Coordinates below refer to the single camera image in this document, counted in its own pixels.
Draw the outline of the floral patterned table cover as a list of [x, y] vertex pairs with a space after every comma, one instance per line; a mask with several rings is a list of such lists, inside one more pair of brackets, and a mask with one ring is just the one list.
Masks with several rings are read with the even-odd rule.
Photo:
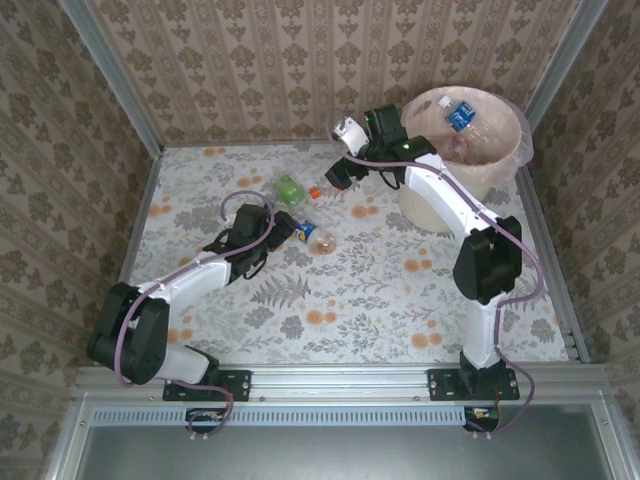
[[[304, 188], [326, 184], [337, 158], [326, 143], [167, 149], [132, 282], [187, 264], [231, 225], [241, 205], [274, 197], [279, 177]], [[469, 302], [451, 276], [454, 238], [416, 228], [375, 175], [346, 191], [302, 210], [334, 236], [333, 253], [312, 253], [289, 239], [253, 279], [175, 314], [170, 343], [224, 364], [457, 361]]]

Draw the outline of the blue label bottle white cap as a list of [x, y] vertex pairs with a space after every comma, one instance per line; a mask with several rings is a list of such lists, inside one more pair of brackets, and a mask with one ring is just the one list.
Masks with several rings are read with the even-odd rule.
[[456, 134], [473, 143], [486, 143], [490, 140], [491, 126], [484, 116], [466, 100], [454, 99], [443, 95], [438, 101], [446, 123]]

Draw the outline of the blue and yellow label bottle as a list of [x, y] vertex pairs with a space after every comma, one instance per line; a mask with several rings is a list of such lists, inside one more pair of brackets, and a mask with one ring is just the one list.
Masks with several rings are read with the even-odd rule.
[[305, 243], [312, 253], [328, 255], [336, 250], [336, 240], [329, 231], [300, 213], [295, 213], [292, 218], [296, 224], [297, 238]]

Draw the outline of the aluminium side rail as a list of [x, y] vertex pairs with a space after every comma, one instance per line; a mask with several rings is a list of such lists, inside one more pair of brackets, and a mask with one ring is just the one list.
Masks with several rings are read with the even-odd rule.
[[589, 364], [592, 359], [576, 316], [532, 176], [527, 167], [519, 169], [516, 174], [516, 184], [538, 257], [544, 267], [547, 290], [560, 323], [569, 358]]
[[164, 156], [165, 146], [160, 147], [160, 153], [152, 159], [149, 175], [147, 177], [142, 197], [140, 200], [138, 212], [136, 214], [129, 243], [126, 249], [124, 260], [118, 275], [117, 282], [129, 283], [134, 268], [137, 252], [144, 231], [146, 218], [152, 203], [154, 191], [159, 179], [159, 173]]

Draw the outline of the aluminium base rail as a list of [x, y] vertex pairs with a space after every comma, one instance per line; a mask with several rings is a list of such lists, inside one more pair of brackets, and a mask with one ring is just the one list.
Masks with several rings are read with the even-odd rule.
[[[427, 372], [454, 368], [435, 364], [239, 365], [251, 372], [250, 405], [426, 405], [431, 402]], [[525, 363], [534, 379], [532, 404], [592, 404], [615, 400], [603, 366], [578, 362]], [[84, 367], [71, 403], [161, 404], [163, 383], [122, 387], [104, 367]]]

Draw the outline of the green label bottle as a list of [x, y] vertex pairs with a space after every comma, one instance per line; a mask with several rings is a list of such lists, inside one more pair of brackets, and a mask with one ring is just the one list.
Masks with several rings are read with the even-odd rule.
[[279, 177], [274, 183], [274, 188], [280, 199], [289, 207], [297, 207], [306, 200], [302, 186], [289, 175]]

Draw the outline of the beige round bin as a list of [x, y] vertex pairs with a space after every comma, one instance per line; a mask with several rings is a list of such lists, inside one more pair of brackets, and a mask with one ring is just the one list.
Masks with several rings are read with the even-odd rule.
[[[436, 170], [445, 169], [446, 176], [457, 181], [467, 194], [483, 203], [489, 191], [511, 183], [517, 169], [509, 167], [504, 161], [484, 166], [467, 166], [454, 163], [440, 156], [428, 160]], [[451, 188], [444, 178], [436, 172], [423, 169], [409, 169], [407, 184], [400, 188], [398, 200], [401, 212], [415, 226], [433, 232], [459, 233], [463, 222], [456, 218], [459, 213], [466, 213], [469, 207]]]

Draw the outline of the aluminium frame post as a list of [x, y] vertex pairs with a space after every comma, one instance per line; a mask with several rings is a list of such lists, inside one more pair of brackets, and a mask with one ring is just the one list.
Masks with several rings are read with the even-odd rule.
[[106, 29], [99, 25], [86, 0], [59, 0], [107, 84], [139, 136], [151, 159], [161, 158], [164, 141], [144, 108], [140, 95], [129, 80], [125, 66], [118, 59]]
[[525, 109], [532, 131], [542, 121], [571, 66], [604, 12], [608, 0], [580, 0]]

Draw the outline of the grey metal sheet panel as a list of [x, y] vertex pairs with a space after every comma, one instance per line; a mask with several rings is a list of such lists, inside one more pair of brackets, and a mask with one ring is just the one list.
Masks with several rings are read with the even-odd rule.
[[564, 417], [491, 439], [451, 427], [98, 427], [56, 480], [640, 480]]

